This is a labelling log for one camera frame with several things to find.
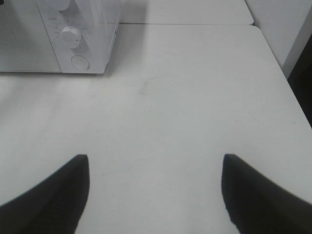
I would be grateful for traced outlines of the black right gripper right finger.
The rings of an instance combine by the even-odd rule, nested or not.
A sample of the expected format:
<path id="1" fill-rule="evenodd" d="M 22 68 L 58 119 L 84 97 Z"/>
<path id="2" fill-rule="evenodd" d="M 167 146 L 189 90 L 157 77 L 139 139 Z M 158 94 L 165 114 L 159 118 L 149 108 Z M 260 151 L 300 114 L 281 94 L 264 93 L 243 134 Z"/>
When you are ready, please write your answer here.
<path id="1" fill-rule="evenodd" d="M 262 175 L 237 155 L 223 158 L 221 191 L 241 234 L 310 234 L 312 205 Z"/>

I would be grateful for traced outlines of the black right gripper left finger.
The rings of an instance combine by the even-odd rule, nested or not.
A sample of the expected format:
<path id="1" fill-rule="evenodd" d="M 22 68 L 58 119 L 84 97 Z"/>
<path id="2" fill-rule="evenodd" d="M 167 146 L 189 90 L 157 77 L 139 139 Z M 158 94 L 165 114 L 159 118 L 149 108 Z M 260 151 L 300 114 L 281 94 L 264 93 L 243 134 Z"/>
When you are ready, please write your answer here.
<path id="1" fill-rule="evenodd" d="M 90 189 L 87 155 L 77 155 L 0 207 L 2 234 L 73 234 Z"/>

